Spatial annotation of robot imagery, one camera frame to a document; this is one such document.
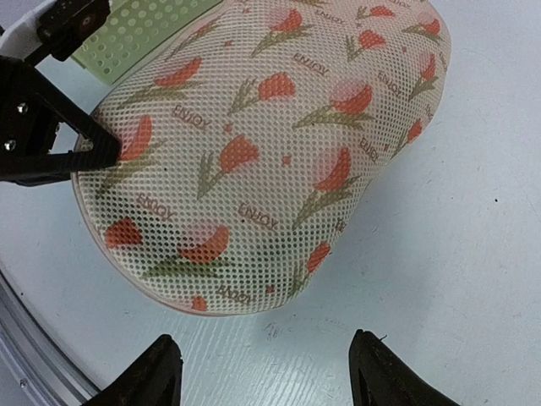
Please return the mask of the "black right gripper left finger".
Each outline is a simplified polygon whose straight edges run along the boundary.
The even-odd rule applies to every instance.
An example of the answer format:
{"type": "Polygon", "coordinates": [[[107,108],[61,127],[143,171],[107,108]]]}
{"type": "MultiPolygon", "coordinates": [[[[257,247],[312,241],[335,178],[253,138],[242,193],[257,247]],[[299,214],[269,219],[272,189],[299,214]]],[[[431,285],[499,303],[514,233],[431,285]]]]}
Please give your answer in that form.
{"type": "Polygon", "coordinates": [[[180,348],[170,335],[162,334],[84,406],[179,406],[182,374],[180,348]]]}

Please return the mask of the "floral mesh laundry bag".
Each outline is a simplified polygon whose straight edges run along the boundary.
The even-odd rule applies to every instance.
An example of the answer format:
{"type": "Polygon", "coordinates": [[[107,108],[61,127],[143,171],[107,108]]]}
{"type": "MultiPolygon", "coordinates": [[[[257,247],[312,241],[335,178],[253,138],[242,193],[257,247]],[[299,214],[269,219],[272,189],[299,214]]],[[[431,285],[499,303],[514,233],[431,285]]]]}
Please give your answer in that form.
{"type": "Polygon", "coordinates": [[[280,307],[431,121],[450,55],[429,1],[222,1],[96,107],[122,150],[72,177],[86,225],[173,309],[280,307]]]}

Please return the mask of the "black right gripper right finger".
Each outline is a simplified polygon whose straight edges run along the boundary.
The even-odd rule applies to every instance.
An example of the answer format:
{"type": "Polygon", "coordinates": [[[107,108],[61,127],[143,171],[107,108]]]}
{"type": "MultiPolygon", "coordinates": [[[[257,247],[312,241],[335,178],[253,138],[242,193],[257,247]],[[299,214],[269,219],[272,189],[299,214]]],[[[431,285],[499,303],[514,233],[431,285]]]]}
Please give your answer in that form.
{"type": "Polygon", "coordinates": [[[457,406],[421,379],[372,332],[355,332],[348,353],[355,406],[457,406]]]}

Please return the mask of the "green plastic basket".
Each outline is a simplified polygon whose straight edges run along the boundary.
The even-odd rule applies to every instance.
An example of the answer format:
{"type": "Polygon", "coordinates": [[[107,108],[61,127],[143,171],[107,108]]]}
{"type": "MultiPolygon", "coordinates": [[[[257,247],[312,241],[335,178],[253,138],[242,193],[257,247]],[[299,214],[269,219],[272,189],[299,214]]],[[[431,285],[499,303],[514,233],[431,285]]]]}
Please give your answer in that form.
{"type": "Polygon", "coordinates": [[[106,23],[72,55],[112,85],[147,54],[215,6],[212,0],[111,1],[106,23]]]}

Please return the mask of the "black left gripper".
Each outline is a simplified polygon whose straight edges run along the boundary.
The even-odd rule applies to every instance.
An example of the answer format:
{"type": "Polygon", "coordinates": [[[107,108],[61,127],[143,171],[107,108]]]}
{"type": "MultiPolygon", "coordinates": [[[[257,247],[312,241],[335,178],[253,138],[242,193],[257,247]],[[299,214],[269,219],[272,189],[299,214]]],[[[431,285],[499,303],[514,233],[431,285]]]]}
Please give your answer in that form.
{"type": "MultiPolygon", "coordinates": [[[[41,44],[25,57],[66,61],[111,13],[107,0],[55,1],[38,19],[41,44]]],[[[117,164],[119,140],[28,63],[1,58],[1,180],[21,186],[67,181],[117,164]]]]}

